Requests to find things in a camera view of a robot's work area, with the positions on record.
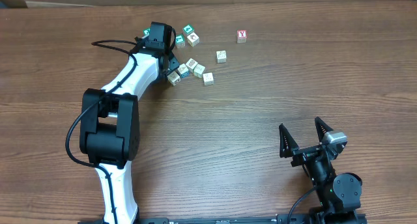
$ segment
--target wood grain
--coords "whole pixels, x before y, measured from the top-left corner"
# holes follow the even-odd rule
[[[151,21],[177,31],[191,23],[200,44],[176,56],[205,65],[215,84],[187,77],[140,100],[132,176],[141,217],[288,212],[311,184],[279,158],[278,126],[313,145],[320,116],[349,136],[334,167],[362,177],[369,223],[415,223],[416,15],[416,3],[389,1],[0,10],[0,223],[103,214],[96,172],[68,158],[65,135],[85,89],[126,64],[90,43],[132,40]],[[227,62],[216,64],[223,49]],[[78,134],[72,151],[86,160]],[[315,205],[312,195],[296,212]]]

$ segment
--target black cable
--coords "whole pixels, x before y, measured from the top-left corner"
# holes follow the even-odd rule
[[[326,148],[323,146],[323,151],[326,154],[326,159],[327,159],[327,163],[328,163],[328,169],[331,170],[332,164],[330,163],[330,158],[328,157],[328,153]],[[304,164],[302,165],[302,168],[304,170],[304,172],[306,173],[306,175],[309,177],[306,168],[304,167]],[[287,223],[290,224],[291,221],[291,215],[294,212],[295,207],[299,204],[299,202],[301,202],[302,200],[304,200],[311,192],[319,189],[319,187],[324,187],[324,185],[326,184],[326,182],[329,180],[330,175],[333,173],[333,170],[330,171],[330,173],[327,173],[326,178],[324,180],[324,182],[321,184],[321,186],[314,186],[313,188],[311,188],[309,191],[307,191],[303,196],[301,196],[293,205],[293,207],[290,209],[289,213],[288,213],[288,220]]]
[[[308,178],[310,178],[310,175],[307,172],[306,167],[304,166],[304,164],[302,164],[302,170],[304,170],[305,174],[307,175]]]
[[[175,47],[175,39],[177,37],[177,33],[175,32],[175,29],[174,28],[172,28],[172,33],[174,34],[174,41],[172,42],[171,47],[169,47],[169,51],[172,51],[174,49],[174,47]]]
[[[66,139],[65,139],[65,150],[66,153],[68,154],[68,156],[71,158],[71,160],[73,160],[74,162],[80,164],[80,165],[84,165],[84,166],[88,166],[88,167],[95,167],[101,171],[103,171],[103,173],[106,175],[106,179],[108,180],[108,184],[109,184],[109,195],[110,195],[110,203],[111,203],[111,212],[113,213],[113,217],[115,219],[115,224],[117,224],[117,215],[116,215],[116,207],[115,207],[115,203],[114,203],[114,199],[113,199],[113,186],[111,184],[111,179],[110,179],[110,174],[109,172],[99,166],[99,165],[95,165],[93,163],[87,163],[84,161],[81,161],[77,158],[75,158],[70,150],[70,138],[72,135],[72,132],[74,131],[75,127],[77,126],[77,124],[80,122],[80,120],[83,118],[83,116],[85,116],[85,114],[90,111],[96,104],[100,103],[105,97],[109,96],[113,91],[116,91],[119,87],[122,86],[122,84],[130,77],[130,75],[132,75],[132,73],[134,72],[134,70],[136,69],[137,66],[137,60],[134,57],[134,55],[129,52],[126,51],[124,49],[121,48],[116,48],[113,46],[107,46],[107,45],[102,45],[101,43],[106,43],[106,42],[120,42],[120,43],[127,43],[127,44],[133,44],[136,46],[136,43],[134,42],[129,42],[129,41],[122,41],[122,40],[102,40],[102,41],[97,41],[97,42],[93,42],[91,43],[91,45],[93,46],[99,46],[102,48],[109,48],[109,49],[114,49],[116,51],[121,51],[123,53],[128,54],[131,58],[133,58],[134,60],[134,64],[133,67],[130,69],[129,73],[127,73],[120,81],[117,82],[116,86],[114,86],[112,89],[110,89],[109,91],[107,91],[102,97],[100,97],[95,103],[91,104],[86,110],[84,110],[74,121],[74,123],[72,123],[70,129],[68,130],[68,133],[66,135]]]
[[[330,178],[330,175],[333,173],[333,170],[331,169],[332,168],[332,164],[330,163],[330,158],[328,157],[328,153],[327,153],[327,150],[326,149],[324,149],[324,153],[326,153],[327,166],[328,166],[328,169],[330,170],[330,173],[327,174],[326,179],[323,182],[323,185],[326,184],[327,180]]]
[[[288,213],[288,219],[287,219],[287,224],[290,224],[291,222],[291,214],[293,214],[295,207],[299,204],[299,202],[303,201],[309,194],[311,194],[311,192],[317,190],[318,186],[314,186],[313,188],[311,188],[309,191],[307,191],[303,196],[301,196],[293,205],[293,207],[291,207],[289,213]]]

